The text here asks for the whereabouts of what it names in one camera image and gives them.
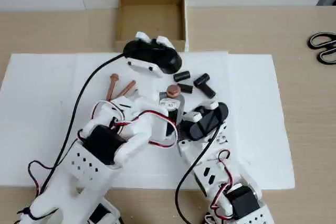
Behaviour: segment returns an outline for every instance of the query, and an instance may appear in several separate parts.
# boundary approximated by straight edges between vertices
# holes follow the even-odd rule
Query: scissors
[[[314,39],[318,37],[325,37],[328,39],[328,41],[319,43],[319,44],[314,44]],[[307,41],[308,47],[311,49],[321,49],[325,48],[326,50],[321,51],[320,53],[317,54],[317,60],[325,65],[335,65],[336,64],[336,59],[333,60],[328,60],[325,58],[326,55],[330,55],[334,52],[336,52],[336,34],[333,33],[328,33],[328,32],[321,32],[312,35],[308,41]]]

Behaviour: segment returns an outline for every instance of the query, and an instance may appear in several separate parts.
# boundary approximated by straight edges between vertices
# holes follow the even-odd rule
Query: wooden table
[[[336,222],[336,67],[318,63],[306,46],[313,32],[335,32],[335,17],[335,7],[188,10],[191,51],[274,57],[296,177],[294,190],[264,192],[276,223]],[[14,52],[112,51],[114,25],[114,10],[0,13],[0,78]],[[0,223],[13,223],[33,194],[1,188]],[[115,190],[108,197],[125,223],[182,223],[174,191]],[[206,206],[199,191],[181,193],[181,207],[193,223],[200,223]]]

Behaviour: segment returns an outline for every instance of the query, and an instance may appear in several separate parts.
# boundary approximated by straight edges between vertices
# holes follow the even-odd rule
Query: cardboard box
[[[187,51],[185,0],[119,0],[115,50],[121,52],[137,31],[165,36],[177,51]]]

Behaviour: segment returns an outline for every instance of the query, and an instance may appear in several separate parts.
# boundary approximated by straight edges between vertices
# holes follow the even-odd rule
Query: white paper sheet
[[[116,54],[12,56],[0,92],[0,137],[4,146],[0,150],[0,167],[6,171],[5,176],[0,178],[0,185],[32,185],[26,172],[27,163],[33,159],[46,164],[53,162],[64,139],[69,112],[82,84],[98,64],[113,55]],[[238,138],[238,151],[243,165],[263,189],[292,188],[294,179],[291,157],[271,56],[253,56],[258,60],[252,66],[263,73],[251,76],[254,68],[245,63],[243,56],[237,56],[235,60],[227,55],[225,52],[185,53],[182,56],[183,68],[190,70],[193,75],[186,83],[192,84],[193,79],[208,72],[211,75],[209,85],[217,91],[218,99],[230,107],[230,119],[235,122],[235,128],[230,123],[232,138]],[[141,81],[141,76],[131,71],[122,61],[104,68],[84,93],[73,133],[87,122],[93,103],[105,97],[109,75],[113,72],[121,76],[116,93],[132,79]],[[258,84],[255,88],[263,95],[256,96],[256,89],[246,89],[244,78],[248,78],[250,84]],[[157,88],[159,91],[165,90],[171,83],[172,77],[165,76],[157,82]],[[195,89],[193,94],[186,94],[185,98],[185,110],[189,110],[205,97]],[[266,98],[269,100],[267,110],[260,113],[265,105],[262,101]],[[254,99],[260,100],[255,101],[254,104],[257,105],[250,108]],[[254,117],[256,112],[258,119],[254,118],[248,124],[245,118]],[[270,137],[271,130],[258,134],[258,122],[266,123],[262,128],[276,130],[278,136]],[[241,131],[251,131],[251,137],[248,139],[248,134]],[[176,149],[162,150],[148,146],[127,163],[121,176],[112,185],[174,189],[186,169]],[[40,180],[45,177],[39,167],[34,168],[34,173]],[[186,181],[185,188],[197,188],[192,177]]]
[[[262,189],[294,188],[294,171],[271,55],[229,55],[239,160]]]

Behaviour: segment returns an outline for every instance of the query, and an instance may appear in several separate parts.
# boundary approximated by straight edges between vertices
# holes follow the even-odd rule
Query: bolt
[[[122,97],[123,95],[125,95],[128,91],[130,91],[136,84],[136,81],[131,81],[130,83],[128,83],[128,85],[123,89],[121,90],[121,92],[117,95],[116,98],[118,97]]]
[[[119,76],[116,73],[113,73],[110,76],[110,78],[111,78],[110,87],[109,87],[109,91],[107,92],[107,95],[106,95],[106,100],[107,101],[112,100],[113,90],[114,90],[114,87],[116,86],[115,83],[119,80]]]

